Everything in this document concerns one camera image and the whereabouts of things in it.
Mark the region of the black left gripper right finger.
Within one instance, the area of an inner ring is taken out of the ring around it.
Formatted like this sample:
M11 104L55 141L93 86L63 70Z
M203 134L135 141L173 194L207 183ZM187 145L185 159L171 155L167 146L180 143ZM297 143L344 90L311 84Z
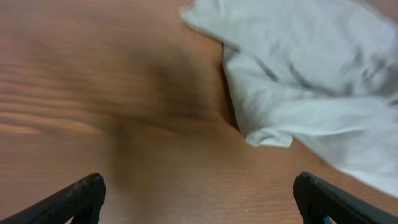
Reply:
M293 195L304 224L397 224L397 217L309 173L296 176Z

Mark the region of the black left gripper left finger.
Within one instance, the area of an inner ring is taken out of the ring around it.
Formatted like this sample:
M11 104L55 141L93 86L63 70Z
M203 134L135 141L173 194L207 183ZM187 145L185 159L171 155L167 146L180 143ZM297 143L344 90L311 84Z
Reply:
M1 220L1 224L97 224L105 195L103 176L92 173Z

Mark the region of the khaki grey shorts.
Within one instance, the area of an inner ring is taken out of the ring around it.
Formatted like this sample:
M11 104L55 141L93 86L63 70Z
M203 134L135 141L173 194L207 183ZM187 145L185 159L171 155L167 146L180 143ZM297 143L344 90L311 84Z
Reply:
M364 1L334 0L199 0L180 17L223 43L249 144L296 139L397 195L397 22Z

